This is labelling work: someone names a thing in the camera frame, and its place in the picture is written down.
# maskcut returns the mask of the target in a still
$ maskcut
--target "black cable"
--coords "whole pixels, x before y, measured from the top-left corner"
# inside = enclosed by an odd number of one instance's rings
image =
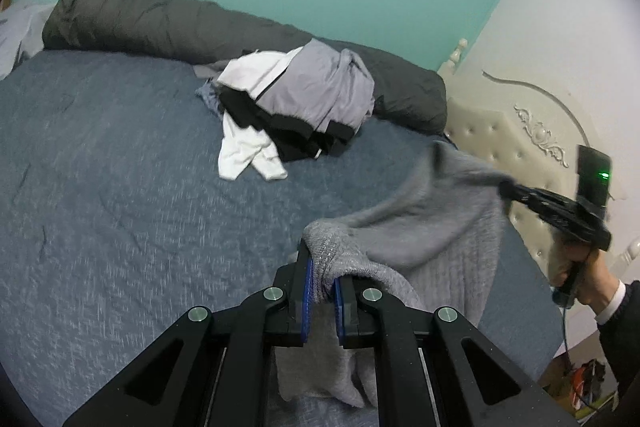
[[[569,365],[570,370],[573,368],[573,364],[571,363],[571,359],[569,358],[569,342],[567,342],[566,339],[566,308],[564,308],[562,310],[562,337],[564,338],[564,353],[566,355],[566,361]],[[589,404],[586,402],[586,400],[584,399],[584,397],[578,393],[578,390],[574,387],[574,381],[572,378],[569,378],[569,383],[571,384],[571,389],[572,391],[574,391],[575,396],[578,397],[578,399],[585,404],[585,406],[587,406],[589,409],[591,409],[594,413],[599,413],[600,412],[600,408],[599,407],[594,407],[593,405]]]

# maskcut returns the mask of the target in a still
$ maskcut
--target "triangular cutout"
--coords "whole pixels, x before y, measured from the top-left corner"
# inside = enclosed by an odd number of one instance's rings
[[[149,405],[158,405],[174,371],[182,346],[184,342],[179,339],[175,339],[166,346],[139,375],[125,386],[124,392]]]
[[[462,340],[462,348],[485,404],[495,405],[521,391],[520,386],[474,341]]]

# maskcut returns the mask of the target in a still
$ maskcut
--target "gray sweater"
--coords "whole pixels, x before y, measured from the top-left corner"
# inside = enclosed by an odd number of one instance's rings
[[[503,219],[497,185],[505,179],[482,160],[434,142],[389,200],[308,225],[311,331],[305,347],[276,348],[281,396],[335,396],[356,407],[368,399],[377,406],[372,350],[338,345],[328,300],[342,275],[376,280],[413,308],[452,306],[477,326],[498,261]]]

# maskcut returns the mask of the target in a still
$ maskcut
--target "white shirt cuff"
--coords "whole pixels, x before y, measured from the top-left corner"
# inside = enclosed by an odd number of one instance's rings
[[[604,308],[602,313],[596,315],[596,322],[598,323],[598,325],[601,326],[605,324],[613,316],[613,314],[618,311],[618,308],[620,308],[620,304],[622,304],[622,301],[625,298],[625,294],[626,286],[622,281],[620,281],[620,285],[618,286],[615,295],[613,295],[609,306]]]

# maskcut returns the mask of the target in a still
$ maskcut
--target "white wall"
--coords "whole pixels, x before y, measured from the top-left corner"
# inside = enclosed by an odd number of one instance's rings
[[[506,64],[556,78],[591,115],[628,195],[609,205],[612,251],[625,250],[640,235],[640,0],[500,0],[460,68]],[[586,311],[570,344],[595,328]]]

